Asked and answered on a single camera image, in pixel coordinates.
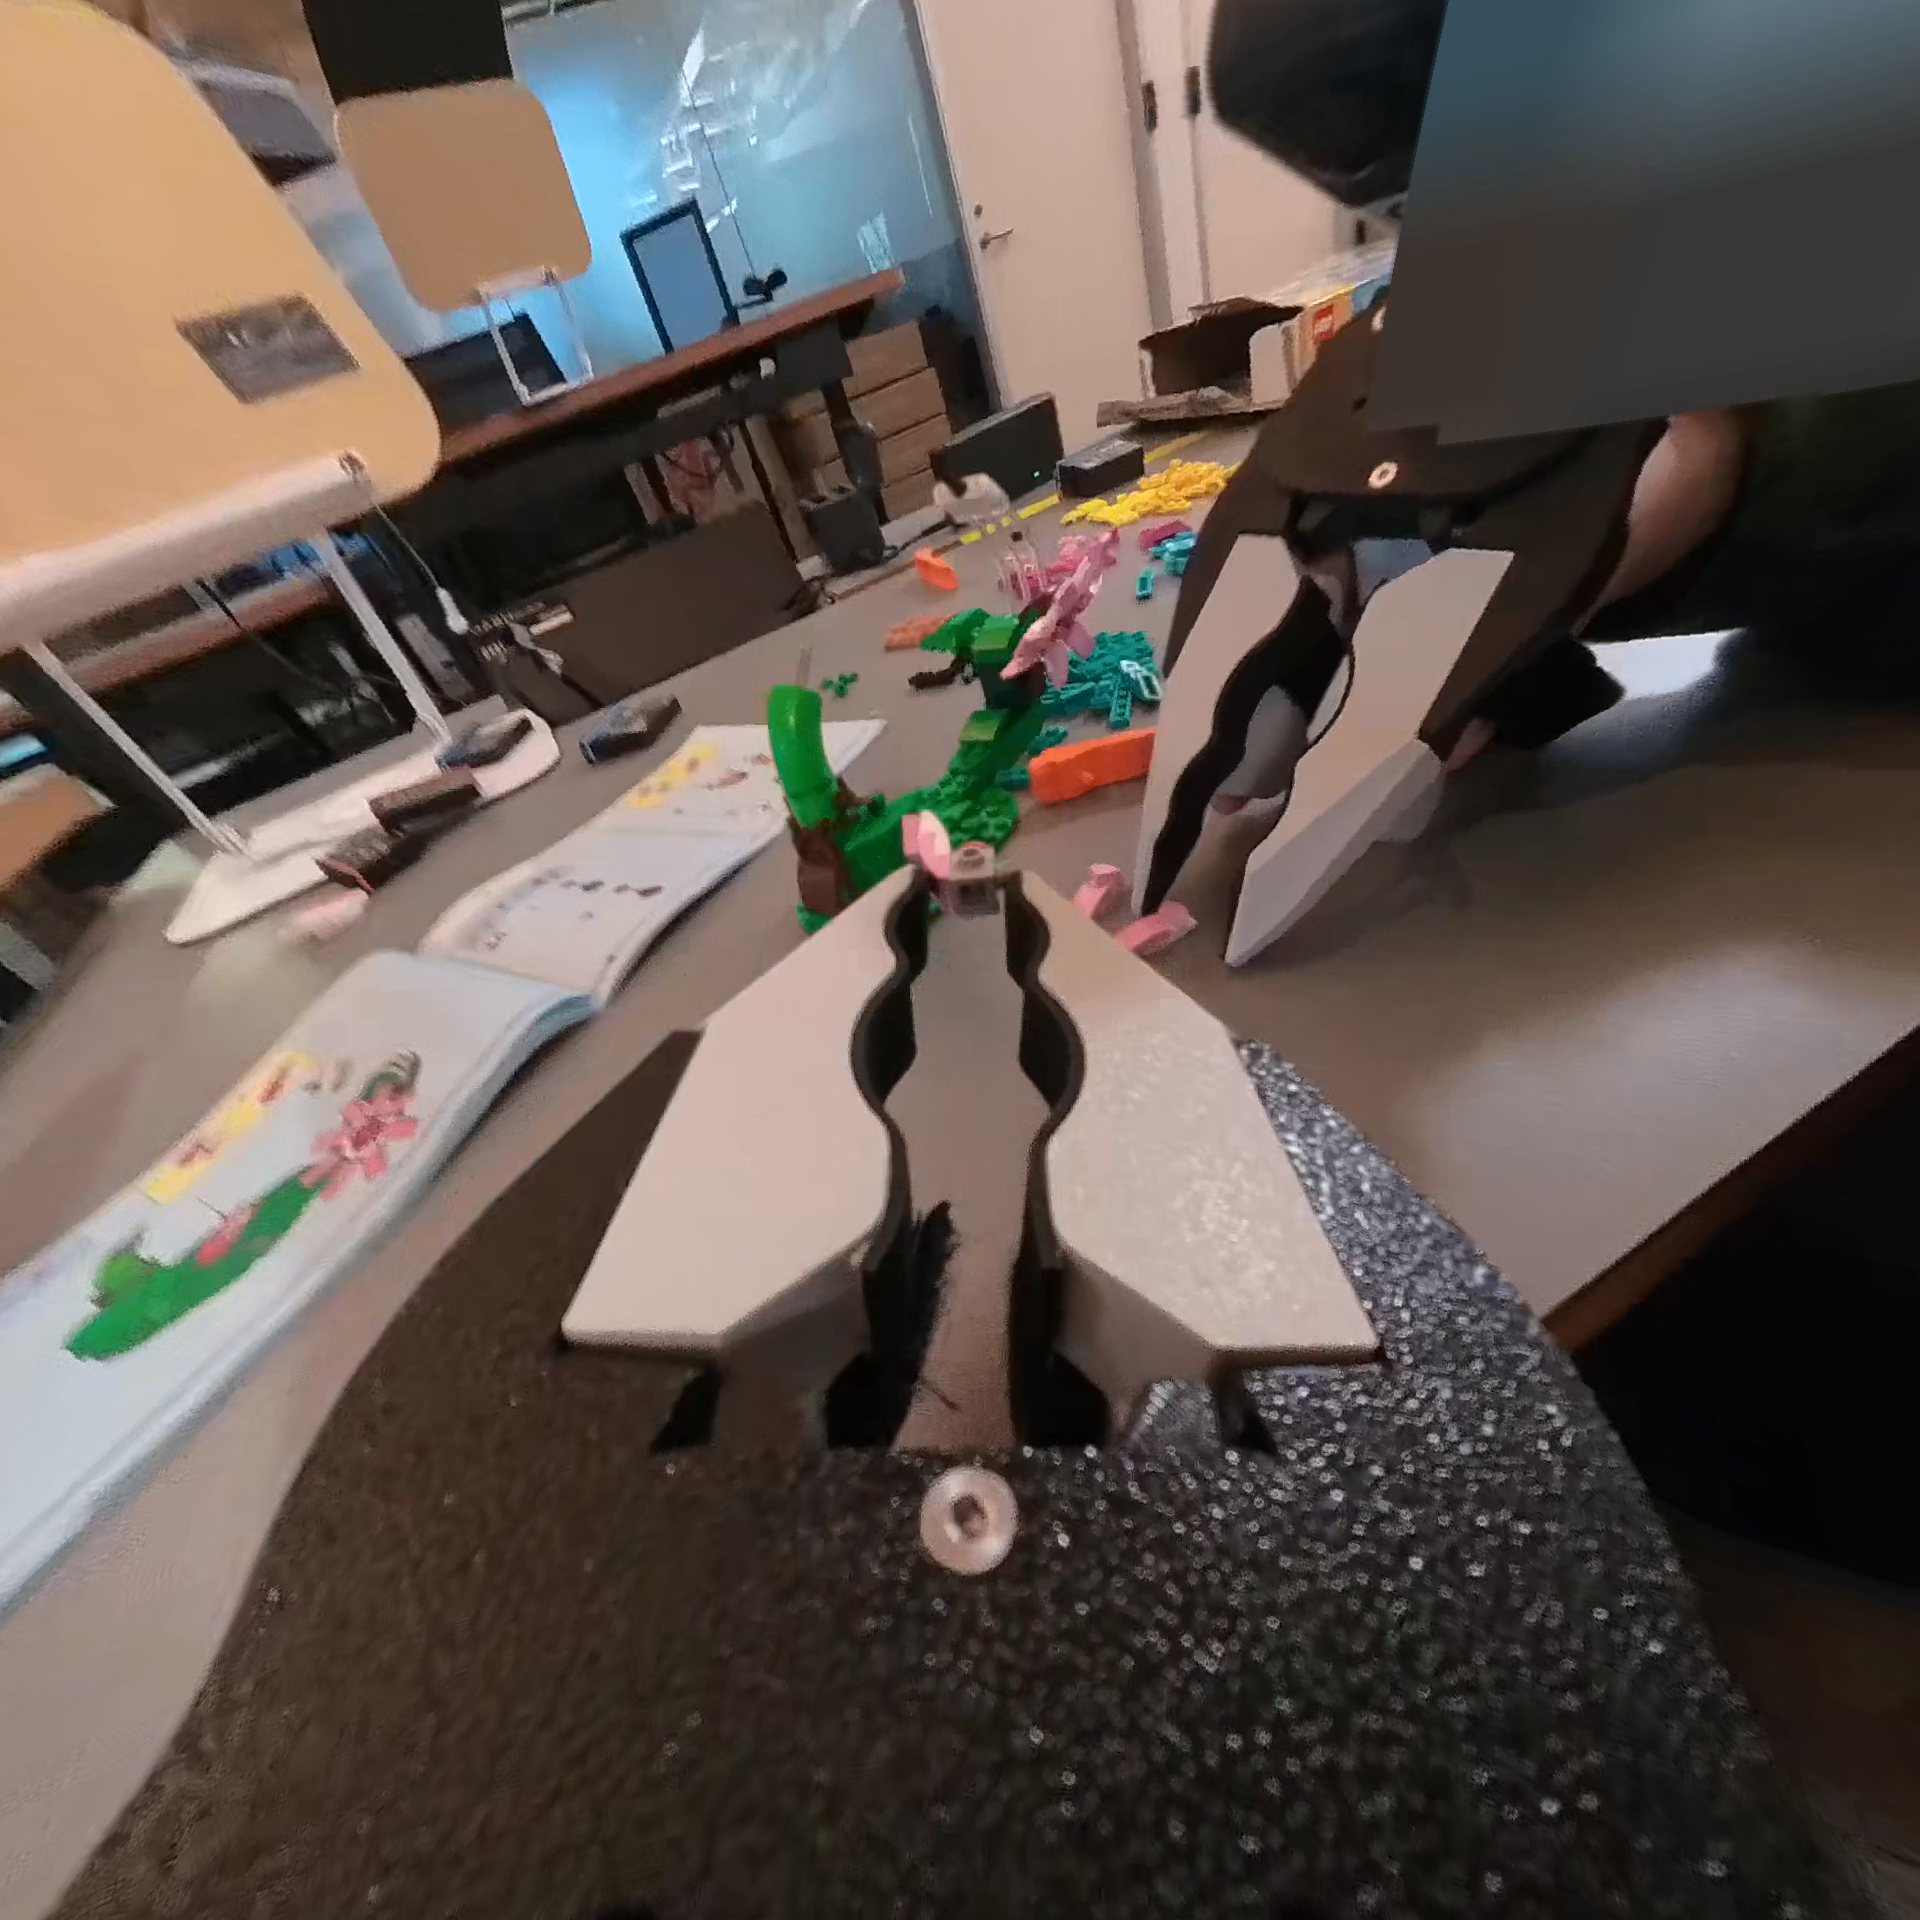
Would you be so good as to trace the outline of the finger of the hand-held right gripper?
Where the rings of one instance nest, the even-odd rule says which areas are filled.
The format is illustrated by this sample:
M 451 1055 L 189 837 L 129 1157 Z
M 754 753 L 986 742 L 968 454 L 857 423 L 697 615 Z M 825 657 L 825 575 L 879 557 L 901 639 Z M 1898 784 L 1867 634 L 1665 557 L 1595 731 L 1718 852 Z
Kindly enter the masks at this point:
M 1156 742 L 1140 806 L 1135 910 L 1173 903 L 1206 813 L 1273 821 L 1289 798 L 1314 716 L 1345 673 L 1334 599 L 1285 536 L 1235 536 L 1223 575 L 1185 575 L 1192 626 L 1167 657 Z
M 1375 592 L 1352 631 L 1345 707 L 1298 753 L 1289 798 L 1241 866 L 1226 970 L 1305 923 L 1441 784 L 1425 725 L 1502 575 L 1510 549 L 1449 549 Z

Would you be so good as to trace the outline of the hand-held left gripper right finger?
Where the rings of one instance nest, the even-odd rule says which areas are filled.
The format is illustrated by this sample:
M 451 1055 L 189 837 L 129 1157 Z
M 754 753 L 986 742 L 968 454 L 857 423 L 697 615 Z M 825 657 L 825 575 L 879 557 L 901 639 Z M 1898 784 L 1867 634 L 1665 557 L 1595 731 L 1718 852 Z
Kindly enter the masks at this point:
M 1010 883 L 1020 1071 L 1044 1103 L 1010 1283 L 1013 1413 L 1375 1366 L 1379 1327 L 1235 1031 L 1040 875 Z

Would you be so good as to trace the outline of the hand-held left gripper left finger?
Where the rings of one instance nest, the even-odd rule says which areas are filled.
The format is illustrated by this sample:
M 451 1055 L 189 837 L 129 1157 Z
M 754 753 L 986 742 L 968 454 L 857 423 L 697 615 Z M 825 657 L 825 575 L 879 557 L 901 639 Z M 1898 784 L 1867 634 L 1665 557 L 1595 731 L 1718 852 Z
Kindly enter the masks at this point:
M 928 931 L 901 866 L 707 1017 L 559 1318 L 570 1352 L 695 1366 L 721 1413 L 911 1413 L 956 1247 L 893 1116 Z

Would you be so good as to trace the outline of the pink and grey lego piece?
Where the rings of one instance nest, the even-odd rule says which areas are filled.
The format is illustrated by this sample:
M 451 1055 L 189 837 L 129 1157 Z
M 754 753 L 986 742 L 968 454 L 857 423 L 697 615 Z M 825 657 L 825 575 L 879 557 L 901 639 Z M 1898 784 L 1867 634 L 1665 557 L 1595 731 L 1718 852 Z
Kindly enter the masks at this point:
M 998 866 L 996 843 L 951 837 L 932 806 L 901 821 L 901 855 L 928 875 L 945 910 L 996 922 L 998 910 Z

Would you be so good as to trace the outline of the person's right forearm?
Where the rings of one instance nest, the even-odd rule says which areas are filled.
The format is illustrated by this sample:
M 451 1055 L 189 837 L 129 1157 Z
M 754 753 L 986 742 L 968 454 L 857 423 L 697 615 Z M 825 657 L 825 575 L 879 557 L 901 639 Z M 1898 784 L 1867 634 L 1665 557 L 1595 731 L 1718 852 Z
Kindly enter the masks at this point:
M 1735 400 L 1752 466 L 1724 530 L 1588 639 L 1735 631 L 1832 689 L 1911 690 L 1920 382 Z

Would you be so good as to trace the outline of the pile of teal lego pieces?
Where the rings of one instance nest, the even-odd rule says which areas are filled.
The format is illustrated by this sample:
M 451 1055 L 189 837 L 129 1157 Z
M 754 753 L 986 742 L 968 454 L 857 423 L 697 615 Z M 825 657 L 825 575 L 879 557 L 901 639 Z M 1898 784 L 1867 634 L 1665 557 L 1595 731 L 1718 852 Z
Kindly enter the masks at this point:
M 1098 716 L 1135 731 L 1140 711 L 1156 711 L 1167 673 L 1143 631 L 1104 631 L 1089 657 L 1071 657 L 1071 679 L 1044 689 L 1044 725 Z

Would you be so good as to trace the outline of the green lego plant model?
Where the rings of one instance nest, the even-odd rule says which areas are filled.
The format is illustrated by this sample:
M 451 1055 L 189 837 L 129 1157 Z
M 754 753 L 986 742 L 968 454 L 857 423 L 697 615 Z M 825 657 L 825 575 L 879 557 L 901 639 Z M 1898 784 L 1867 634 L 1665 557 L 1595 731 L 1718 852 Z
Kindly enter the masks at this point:
M 771 753 L 800 864 L 800 931 L 831 923 L 874 883 L 922 864 L 932 833 L 951 852 L 998 852 L 1013 837 L 1020 798 L 998 777 L 1040 752 L 1044 696 L 1089 658 L 1089 605 L 1119 557 L 1119 530 L 1061 536 L 1049 568 L 1032 549 L 1013 549 L 1013 557 L 1020 585 L 1010 612 L 951 612 L 928 634 L 945 664 L 911 673 L 911 690 L 975 690 L 932 784 L 901 798 L 857 792 L 825 752 L 825 690 L 792 679 L 771 690 Z

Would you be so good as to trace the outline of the person's right hand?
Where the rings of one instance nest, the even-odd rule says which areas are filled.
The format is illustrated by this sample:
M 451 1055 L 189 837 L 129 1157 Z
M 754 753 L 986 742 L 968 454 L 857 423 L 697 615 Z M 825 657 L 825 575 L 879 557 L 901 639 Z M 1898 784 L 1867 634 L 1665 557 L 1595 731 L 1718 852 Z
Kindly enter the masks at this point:
M 1664 442 L 1650 448 L 1630 517 L 1621 553 L 1598 585 L 1598 612 L 1664 585 L 1689 568 L 1735 508 L 1752 466 L 1752 423 L 1745 408 L 1689 408 L 1665 418 Z

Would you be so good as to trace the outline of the colourful printed box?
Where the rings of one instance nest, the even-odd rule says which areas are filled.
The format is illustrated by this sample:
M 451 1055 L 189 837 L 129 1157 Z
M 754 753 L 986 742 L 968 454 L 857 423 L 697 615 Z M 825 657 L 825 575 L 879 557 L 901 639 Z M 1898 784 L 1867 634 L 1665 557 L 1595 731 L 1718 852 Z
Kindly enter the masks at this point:
M 1392 288 L 1392 268 L 1314 282 L 1305 304 L 1273 310 L 1245 340 L 1245 400 L 1278 408 L 1325 343 Z

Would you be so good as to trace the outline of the stack of cardboard boxes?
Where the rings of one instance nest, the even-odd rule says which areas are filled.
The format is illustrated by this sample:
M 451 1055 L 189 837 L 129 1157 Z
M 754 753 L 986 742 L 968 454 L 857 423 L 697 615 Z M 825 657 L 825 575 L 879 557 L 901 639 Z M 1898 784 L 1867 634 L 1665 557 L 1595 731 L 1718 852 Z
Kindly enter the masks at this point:
M 938 484 L 932 454 L 951 442 L 951 408 L 938 364 L 928 354 L 928 323 L 857 332 L 843 399 L 879 454 L 879 520 L 922 517 Z M 777 448 L 792 497 L 831 497 L 850 484 L 819 390 L 782 400 Z

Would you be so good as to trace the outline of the white door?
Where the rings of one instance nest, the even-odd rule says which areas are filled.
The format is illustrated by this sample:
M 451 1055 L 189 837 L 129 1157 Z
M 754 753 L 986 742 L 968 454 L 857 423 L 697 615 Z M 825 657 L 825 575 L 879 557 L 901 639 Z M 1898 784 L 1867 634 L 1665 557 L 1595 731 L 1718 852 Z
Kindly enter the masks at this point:
M 1140 399 L 1151 332 L 1135 85 L 1116 0 L 922 0 L 998 400 L 1049 399 L 1061 454 Z

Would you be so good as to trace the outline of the white flat base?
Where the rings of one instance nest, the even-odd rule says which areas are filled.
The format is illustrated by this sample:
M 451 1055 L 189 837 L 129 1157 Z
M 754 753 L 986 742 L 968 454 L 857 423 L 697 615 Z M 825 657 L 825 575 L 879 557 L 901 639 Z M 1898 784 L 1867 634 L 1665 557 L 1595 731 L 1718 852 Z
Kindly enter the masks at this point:
M 424 784 L 437 777 L 438 777 L 437 742 L 424 742 L 415 753 L 395 753 L 249 833 L 234 833 L 234 852 L 213 852 L 193 875 L 193 887 L 182 895 L 182 906 L 173 910 L 165 946 L 206 946 L 234 923 L 249 923 L 261 910 L 268 910 L 281 903 L 303 903 L 307 887 L 324 887 L 324 852 L 380 822 L 373 798 L 385 798 L 395 784 Z

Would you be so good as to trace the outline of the dark wooden desk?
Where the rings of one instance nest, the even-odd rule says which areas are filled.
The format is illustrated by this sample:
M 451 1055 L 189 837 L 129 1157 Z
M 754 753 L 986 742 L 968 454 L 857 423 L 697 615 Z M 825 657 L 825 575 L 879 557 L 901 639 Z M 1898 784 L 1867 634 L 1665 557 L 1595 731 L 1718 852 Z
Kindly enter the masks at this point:
M 519 408 L 446 427 L 438 466 L 472 466 L 484 454 L 559 432 L 588 418 L 636 418 L 636 408 L 656 418 L 660 400 L 719 390 L 729 380 L 777 380 L 771 400 L 782 400 L 787 390 L 843 399 L 850 340 L 862 332 L 874 304 L 886 304 L 901 288 L 907 288 L 907 268 L 893 262 L 893 268 L 819 288 L 805 304 L 777 304 L 771 316 L 736 323 L 697 343 L 678 343 L 678 354 L 660 354 L 660 359 L 641 359 L 621 372 L 594 372 L 579 382 L 555 382 Z

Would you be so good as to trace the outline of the black framed screen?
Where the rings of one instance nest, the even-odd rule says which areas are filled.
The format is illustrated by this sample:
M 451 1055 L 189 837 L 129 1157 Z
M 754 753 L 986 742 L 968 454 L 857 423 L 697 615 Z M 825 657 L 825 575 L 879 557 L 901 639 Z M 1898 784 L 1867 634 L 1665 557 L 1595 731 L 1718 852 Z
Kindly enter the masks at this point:
M 660 354 L 685 354 L 745 323 L 719 243 L 707 230 L 707 207 L 695 197 L 621 229 L 614 243 L 628 259 Z

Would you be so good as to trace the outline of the small tan moulded chair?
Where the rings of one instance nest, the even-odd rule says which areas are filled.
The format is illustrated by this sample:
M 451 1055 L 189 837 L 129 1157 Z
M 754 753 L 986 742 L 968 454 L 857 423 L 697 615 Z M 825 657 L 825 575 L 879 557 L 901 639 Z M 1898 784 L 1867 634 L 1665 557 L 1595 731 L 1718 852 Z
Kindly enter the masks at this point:
M 570 282 L 594 268 L 594 230 L 539 93 L 525 79 L 438 79 L 333 106 L 347 176 L 385 230 L 403 288 L 460 316 L 480 310 L 519 400 L 594 382 Z M 530 382 L 500 310 L 546 288 L 570 332 L 570 380 Z

